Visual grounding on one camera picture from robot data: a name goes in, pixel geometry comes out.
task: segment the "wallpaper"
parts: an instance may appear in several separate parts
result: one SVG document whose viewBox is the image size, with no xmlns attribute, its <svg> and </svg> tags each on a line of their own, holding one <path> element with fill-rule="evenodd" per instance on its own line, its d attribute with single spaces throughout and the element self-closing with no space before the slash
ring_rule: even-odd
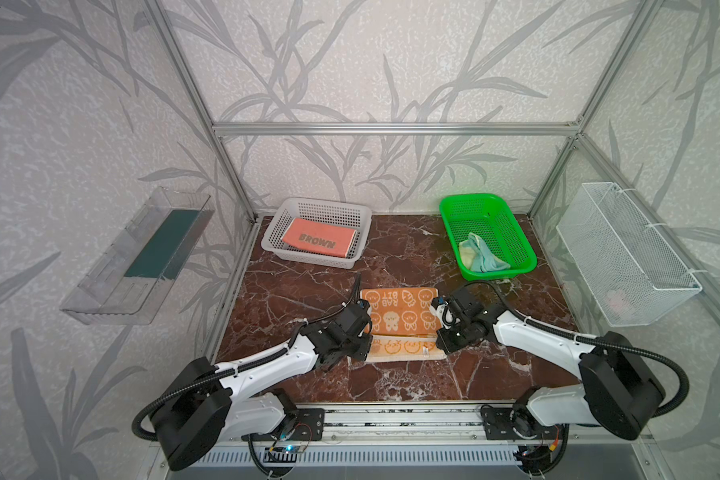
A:
<svg viewBox="0 0 720 480">
<path fill-rule="evenodd" d="M 488 191 L 526 213 L 563 142 L 471 135 L 244 137 L 226 148 L 261 211 L 276 210 L 289 197 L 311 197 L 374 212 L 435 213 L 443 197 Z"/>
<path fill-rule="evenodd" d="M 130 433 L 201 351 L 250 226 L 140 10 L 0 2 L 0 477 L 134 478 Z M 59 311 L 157 186 L 216 210 L 148 326 Z"/>
<path fill-rule="evenodd" d="M 636 0 L 165 0 L 215 122 L 572 121 Z M 490 191 L 524 213 L 549 138 L 228 138 L 260 211 L 334 199 L 434 212 Z"/>
<path fill-rule="evenodd" d="M 720 2 L 664 2 L 588 135 L 720 282 Z M 691 391 L 649 428 L 678 479 L 720 480 L 720 327 L 695 298 L 651 326 L 610 329 L 555 226 L 579 185 L 602 181 L 574 154 L 534 218 L 585 330 L 616 330 L 681 364 Z M 655 372 L 673 394 L 676 380 Z"/>
</svg>

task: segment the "basket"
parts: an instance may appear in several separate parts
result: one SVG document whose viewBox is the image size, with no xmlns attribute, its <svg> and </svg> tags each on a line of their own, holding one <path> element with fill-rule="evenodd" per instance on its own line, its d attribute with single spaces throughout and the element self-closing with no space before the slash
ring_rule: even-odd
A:
<svg viewBox="0 0 720 480">
<path fill-rule="evenodd" d="M 582 184 L 557 232 L 611 326 L 649 325 L 701 291 L 618 184 Z"/>
<path fill-rule="evenodd" d="M 452 195 L 440 202 L 445 231 L 451 240 L 461 276 L 467 280 L 512 278 L 536 268 L 536 254 L 518 221 L 501 197 L 492 194 Z M 470 232 L 480 235 L 494 255 L 510 264 L 508 270 L 473 272 L 461 263 L 459 243 Z"/>
<path fill-rule="evenodd" d="M 282 236 L 294 218 L 303 218 L 335 226 L 348 226 L 358 230 L 346 258 L 313 254 L 290 246 L 282 241 Z M 371 227 L 371 209 L 362 205 L 343 204 L 327 200 L 312 200 L 309 198 L 288 198 L 284 201 L 272 222 L 264 232 L 262 248 L 274 252 L 283 260 L 303 262 L 337 268 L 352 268 L 355 261 L 360 258 L 368 239 L 368 230 Z"/>
</svg>

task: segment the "marble surface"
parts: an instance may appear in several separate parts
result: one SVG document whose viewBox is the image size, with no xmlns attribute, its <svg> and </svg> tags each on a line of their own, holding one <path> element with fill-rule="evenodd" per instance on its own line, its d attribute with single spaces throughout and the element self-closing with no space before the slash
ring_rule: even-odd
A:
<svg viewBox="0 0 720 480">
<path fill-rule="evenodd" d="M 270 218 L 264 220 L 217 361 L 238 359 L 288 340 L 295 318 L 321 316 L 347 297 L 355 272 L 362 272 L 363 288 L 435 286 L 449 292 L 466 281 L 439 216 L 374 216 L 368 245 L 352 270 L 280 260 L 265 252 L 260 240 Z M 518 216 L 518 221 L 539 257 L 538 267 L 504 280 L 502 291 L 519 311 L 575 329 L 528 218 Z M 497 301 L 492 293 L 478 295 Z M 575 383 L 574 376 L 545 360 L 483 342 L 445 360 L 375 364 L 342 360 L 328 372 L 310 372 L 278 386 L 294 402 L 367 402 L 506 400 L 518 398 L 532 385 Z"/>
</svg>

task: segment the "white basket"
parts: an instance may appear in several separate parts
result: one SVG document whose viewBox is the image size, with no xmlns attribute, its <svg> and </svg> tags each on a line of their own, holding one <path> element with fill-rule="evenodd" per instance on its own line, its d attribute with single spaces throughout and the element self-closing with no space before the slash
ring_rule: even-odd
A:
<svg viewBox="0 0 720 480">
<path fill-rule="evenodd" d="M 355 235 L 355 240 L 352 242 L 352 246 L 349 247 L 347 258 L 313 254 L 285 244 L 282 241 L 282 236 L 288 230 L 288 226 L 294 218 L 357 229 L 358 234 Z M 370 227 L 371 209 L 366 206 L 309 198 L 288 198 L 277 209 L 275 217 L 272 218 L 272 222 L 264 232 L 262 248 L 274 252 L 283 260 L 336 266 L 338 268 L 352 268 L 365 249 L 365 241 L 368 239 Z"/>
<path fill-rule="evenodd" d="M 701 291 L 618 184 L 582 184 L 557 232 L 611 326 L 648 325 Z"/>
</svg>

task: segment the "robotic arm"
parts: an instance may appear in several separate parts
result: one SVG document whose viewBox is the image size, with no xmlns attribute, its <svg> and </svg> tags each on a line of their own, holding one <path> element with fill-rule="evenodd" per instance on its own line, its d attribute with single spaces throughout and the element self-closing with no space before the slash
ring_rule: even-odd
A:
<svg viewBox="0 0 720 480">
<path fill-rule="evenodd" d="M 134 434 L 159 441 L 172 470 L 192 465 L 220 436 L 291 435 L 298 425 L 298 409 L 287 396 L 254 395 L 283 379 L 330 369 L 345 356 L 365 360 L 372 339 L 366 332 L 371 318 L 370 305 L 359 298 L 359 281 L 358 276 L 339 312 L 301 324 L 288 342 L 232 362 L 211 365 L 204 357 L 193 360 L 160 398 L 134 418 Z M 488 284 L 500 303 L 484 306 L 467 288 L 473 283 Z M 533 320 L 512 308 L 489 282 L 476 280 L 449 296 L 437 297 L 431 311 L 443 325 L 436 344 L 447 354 L 488 340 L 531 352 L 581 380 L 576 386 L 532 388 L 508 412 L 484 406 L 480 415 L 489 439 L 509 438 L 507 432 L 533 438 L 544 427 L 577 423 L 600 425 L 631 440 L 652 416 L 676 408 L 688 393 L 687 376 L 672 360 L 637 349 L 614 332 L 595 337 Z M 678 393 L 664 405 L 664 389 L 642 356 L 668 365 L 680 379 Z M 142 428 L 146 417 L 154 432 Z"/>
</svg>

